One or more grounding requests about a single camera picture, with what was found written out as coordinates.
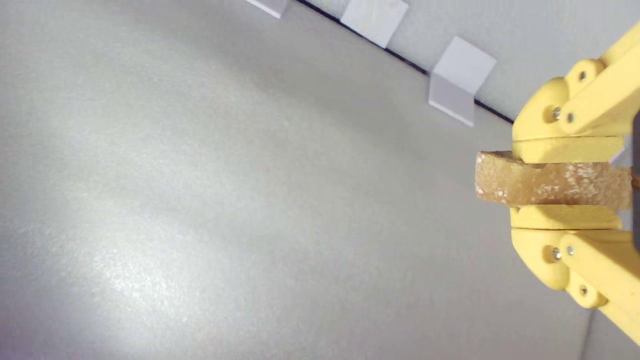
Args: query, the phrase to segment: bread slice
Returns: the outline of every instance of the bread slice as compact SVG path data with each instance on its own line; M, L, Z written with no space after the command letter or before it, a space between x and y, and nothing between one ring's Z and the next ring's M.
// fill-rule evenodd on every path
M476 193L480 199L510 207L532 204L632 207L630 168L609 163L529 164L511 151L482 151L476 157Z

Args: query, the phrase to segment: white block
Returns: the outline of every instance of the white block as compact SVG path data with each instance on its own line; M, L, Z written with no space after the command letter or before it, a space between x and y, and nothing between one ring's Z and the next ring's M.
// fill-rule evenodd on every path
M351 0L341 23L380 47L387 47L409 5L402 0Z
M284 13L290 0L246 0L252 5L259 7L260 9L268 12L270 15L277 17L278 19Z
M474 125L474 96L438 74L431 75L429 104L467 126Z
M433 72L475 95L495 62L491 55L454 37Z
M454 37L431 72L429 104L473 126L474 96L495 63L489 54Z

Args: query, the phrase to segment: white cube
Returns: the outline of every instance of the white cube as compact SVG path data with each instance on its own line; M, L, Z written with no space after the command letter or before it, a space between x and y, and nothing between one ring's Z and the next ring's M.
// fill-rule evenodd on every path
M380 47L387 47L409 5L402 0L351 0L341 23Z

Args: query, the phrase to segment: metal screw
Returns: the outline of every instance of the metal screw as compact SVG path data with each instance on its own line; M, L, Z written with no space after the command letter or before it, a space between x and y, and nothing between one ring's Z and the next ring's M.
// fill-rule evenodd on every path
M560 108L554 108L554 119L560 120Z
M554 247L551 256L553 256L554 260L559 261L560 259L562 259L562 252L560 252L559 248Z

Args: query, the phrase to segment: black edge strip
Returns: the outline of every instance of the black edge strip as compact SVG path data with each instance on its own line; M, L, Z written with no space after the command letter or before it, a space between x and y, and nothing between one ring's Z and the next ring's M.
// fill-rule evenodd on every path
M311 4L310 2L308 2L307 0L296 0L297 2L301 3L302 5L306 6L307 8L310 8L311 10L319 13L320 15L326 17L327 19L329 19L330 21L333 21L334 23L338 24L339 26L349 30L350 32L358 35L359 37L369 41L369 39L363 37L362 35L358 34L357 32L353 31L350 27L346 26L345 24L340 22L340 19L338 19L337 17L331 15L330 13L320 9L319 7L317 7L316 5ZM419 65L417 65L416 63L407 60L404 56L396 53L393 50L389 50L389 49L384 49L380 46L378 46L378 48L384 50L387 54L395 57L396 59L402 61L403 63L409 65L410 67L412 67L414 70L416 70L417 72L420 72L423 75L429 76L429 72L426 69L423 69L422 67L420 67ZM474 103L478 106L480 106L482 109L485 109L486 111L489 111L490 113L494 114L495 116L499 117L500 119L509 122L510 124L513 124L513 119L509 118L508 116L506 116L505 114L499 112L498 110L492 108L491 106L483 103L482 101L478 100L478 99L474 99Z

